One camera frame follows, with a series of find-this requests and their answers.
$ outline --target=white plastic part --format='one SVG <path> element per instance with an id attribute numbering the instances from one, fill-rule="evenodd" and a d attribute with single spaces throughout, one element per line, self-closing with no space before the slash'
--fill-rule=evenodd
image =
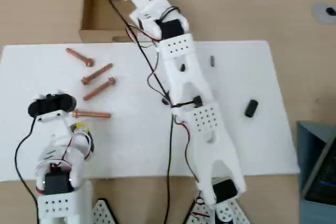
<path id="1" fill-rule="evenodd" d="M 136 10 L 130 14 L 130 18 L 137 25 L 139 20 L 143 29 L 155 38 L 162 38 L 161 29 L 155 22 L 160 19 L 162 14 L 172 5 L 168 0 L 131 0 L 136 6 Z M 189 32 L 187 19 L 177 10 L 172 11 L 164 21 L 179 20 L 185 33 Z"/>
<path id="2" fill-rule="evenodd" d="M 201 95 L 203 106 L 187 111 L 184 107 L 174 108 L 173 113 L 190 127 L 190 149 L 193 153 L 198 188 L 202 191 L 205 202 L 212 206 L 216 197 L 212 187 L 212 171 L 215 163 L 220 162 L 226 177 L 231 178 L 238 193 L 246 190 L 238 156 L 232 140 L 225 128 L 218 104 L 214 101 L 211 90 L 202 75 L 195 54 L 193 37 L 185 34 L 161 41 L 158 46 L 168 79 L 170 97 L 173 104 L 178 104 L 185 97 L 185 86 L 191 84 Z M 175 60 L 185 57 L 186 70 L 181 72 Z"/>
<path id="3" fill-rule="evenodd" d="M 67 224 L 92 224 L 92 183 L 86 181 L 78 190 L 67 194 L 38 197 L 41 224 L 57 223 L 66 218 Z"/>
<path id="4" fill-rule="evenodd" d="M 211 210 L 202 200 L 201 198 L 196 200 L 194 207 L 188 213 L 185 224 L 214 224 L 215 214 L 221 223 L 250 224 L 236 200 L 229 199 L 216 204 L 215 210 Z"/>
<path id="5" fill-rule="evenodd" d="M 59 117 L 56 120 L 49 121 L 56 126 Z M 66 135 L 54 137 L 51 139 L 50 144 L 43 150 L 39 164 L 36 167 L 36 187 L 39 190 L 44 190 L 44 179 L 46 173 L 50 172 L 51 164 L 59 164 L 62 169 L 71 169 L 70 183 L 73 188 L 78 188 L 82 184 L 82 170 L 85 157 L 90 154 L 92 139 L 88 135 L 88 129 L 85 126 L 75 129 L 74 133 L 66 125 L 65 127 L 56 127 L 58 134 L 61 129 L 66 129 Z"/>
<path id="6" fill-rule="evenodd" d="M 248 218 L 235 199 L 229 199 L 215 206 L 217 216 L 224 223 L 250 224 Z"/>
<path id="7" fill-rule="evenodd" d="M 117 224 L 104 200 L 98 200 L 92 210 L 93 224 Z"/>
<path id="8" fill-rule="evenodd" d="M 136 10 L 130 15 L 131 19 L 141 25 L 145 31 L 157 38 L 162 38 L 160 27 L 155 22 L 162 17 L 162 14 L 171 7 L 167 0 L 132 0 Z M 189 24 L 185 17 L 174 10 L 166 17 L 165 21 L 177 19 L 187 33 Z M 245 192 L 246 184 L 244 176 L 240 169 L 240 164 L 235 147 L 225 128 L 221 118 L 217 103 L 202 75 L 201 68 L 195 54 L 194 40 L 191 34 L 183 34 L 170 39 L 161 40 L 157 48 L 158 53 L 163 58 L 166 73 L 170 82 L 170 97 L 173 104 L 178 104 L 185 97 L 185 86 L 191 84 L 201 95 L 203 105 L 200 110 L 206 110 L 211 106 L 215 110 L 217 122 L 211 123 L 202 121 L 197 123 L 192 115 L 200 111 L 194 110 L 185 114 L 183 107 L 174 108 L 173 114 L 178 115 L 181 120 L 187 122 L 191 127 L 191 147 L 193 150 L 193 159 L 196 166 L 196 174 L 200 180 L 198 188 L 202 191 L 205 202 L 213 206 L 216 203 L 216 196 L 212 188 L 212 170 L 214 164 L 221 162 L 225 169 L 225 174 L 231 178 L 237 187 L 238 194 Z M 175 60 L 179 57 L 185 57 L 186 71 L 181 72 Z"/>
<path id="9" fill-rule="evenodd" d="M 185 224 L 212 224 L 214 223 L 214 213 L 214 210 L 211 210 L 201 198 L 198 198 L 194 207 L 188 213 Z"/>

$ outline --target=white foam board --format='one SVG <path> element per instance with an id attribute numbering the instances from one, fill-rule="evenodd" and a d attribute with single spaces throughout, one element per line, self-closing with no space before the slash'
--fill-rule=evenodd
<path id="1" fill-rule="evenodd" d="M 69 56 L 65 48 L 94 58 L 92 68 Z M 299 171 L 296 151 L 277 82 L 269 46 L 264 41 L 197 42 L 202 71 L 211 84 L 224 121 L 237 147 L 245 175 L 294 174 Z M 155 62 L 154 48 L 145 50 Z M 216 66 L 210 66 L 210 55 Z M 93 84 L 80 79 L 102 66 L 113 68 Z M 96 153 L 86 164 L 90 178 L 165 176 L 171 112 L 161 97 L 146 85 L 150 70 L 135 44 L 73 44 L 7 46 L 0 63 L 0 181 L 18 180 L 14 151 L 28 133 L 32 118 L 27 113 L 37 94 L 57 89 L 77 99 L 77 108 L 108 111 L 112 119 L 88 119 Z M 169 89 L 163 65 L 157 70 Z M 82 97 L 108 77 L 115 87 L 84 102 Z M 259 101 L 255 117 L 244 116 L 250 99 Z M 23 177 L 35 179 L 39 154 L 57 129 L 36 123 L 33 135 L 19 152 Z M 186 133 L 176 126 L 173 138 L 171 174 L 190 176 L 184 161 Z M 214 175 L 220 176 L 219 169 Z"/>

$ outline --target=robotic arm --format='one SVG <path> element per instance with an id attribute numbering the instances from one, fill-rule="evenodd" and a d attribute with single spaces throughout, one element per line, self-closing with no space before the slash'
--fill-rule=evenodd
<path id="1" fill-rule="evenodd" d="M 210 207 L 228 198 L 238 197 L 246 190 L 244 176 L 218 103 L 202 75 L 194 40 L 188 33 L 188 21 L 180 13 L 180 9 L 171 6 L 167 0 L 131 1 L 135 5 L 135 10 L 130 14 L 133 22 L 146 33 L 160 39 L 157 51 L 170 83 L 172 113 L 185 121 L 190 128 L 190 150 L 202 197 Z M 178 59 L 185 61 L 186 70 L 183 72 L 175 64 Z M 186 87 L 190 85 L 194 95 L 187 92 Z M 174 106 L 196 97 L 201 98 L 197 107 Z M 216 191 L 212 181 L 215 163 L 221 164 L 225 177 L 222 183 L 216 185 Z"/>

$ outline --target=table surface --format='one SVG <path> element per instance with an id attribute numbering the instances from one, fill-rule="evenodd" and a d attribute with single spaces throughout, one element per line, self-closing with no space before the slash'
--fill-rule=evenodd
<path id="1" fill-rule="evenodd" d="M 80 42 L 82 0 L 0 0 L 0 45 Z M 296 138 L 296 121 L 335 124 L 335 25 L 318 24 L 312 5 L 336 0 L 170 0 L 180 6 L 196 40 L 267 40 Z M 162 223 L 164 178 L 94 180 L 119 223 Z M 298 224 L 298 177 L 249 176 L 239 200 L 251 223 Z M 20 183 L 1 183 L 0 216 L 34 223 L 33 202 Z M 190 178 L 172 178 L 169 223 L 182 223 L 195 195 Z"/>

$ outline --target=copper screw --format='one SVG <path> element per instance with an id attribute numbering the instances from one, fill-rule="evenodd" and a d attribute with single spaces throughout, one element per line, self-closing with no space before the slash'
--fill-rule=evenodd
<path id="1" fill-rule="evenodd" d="M 113 67 L 113 64 L 107 64 L 105 67 L 99 69 L 98 71 L 94 72 L 93 74 L 91 74 L 90 76 L 87 77 L 83 77 L 82 78 L 82 83 L 84 85 L 89 84 L 90 81 L 92 81 L 94 78 L 97 78 L 98 76 L 100 76 L 101 74 L 103 74 L 104 72 L 106 72 L 107 70 L 109 70 L 110 68 Z"/>
<path id="2" fill-rule="evenodd" d="M 66 49 L 67 53 L 71 54 L 72 56 L 76 57 L 77 59 L 85 62 L 87 67 L 92 67 L 94 64 L 94 61 L 91 58 L 86 58 L 85 56 L 77 53 L 76 51 L 72 50 L 71 48 Z"/>
<path id="3" fill-rule="evenodd" d="M 102 92 L 104 89 L 108 88 L 109 86 L 115 85 L 115 78 L 110 77 L 109 80 L 105 83 L 103 83 L 101 86 L 97 87 L 95 90 L 93 90 L 91 93 L 88 93 L 86 96 L 83 97 L 84 101 L 89 101 L 94 96 Z"/>
<path id="4" fill-rule="evenodd" d="M 92 112 L 92 111 L 82 111 L 75 109 L 72 112 L 72 117 L 80 118 L 80 117 L 90 117 L 90 118 L 111 118 L 110 113 L 105 112 Z"/>

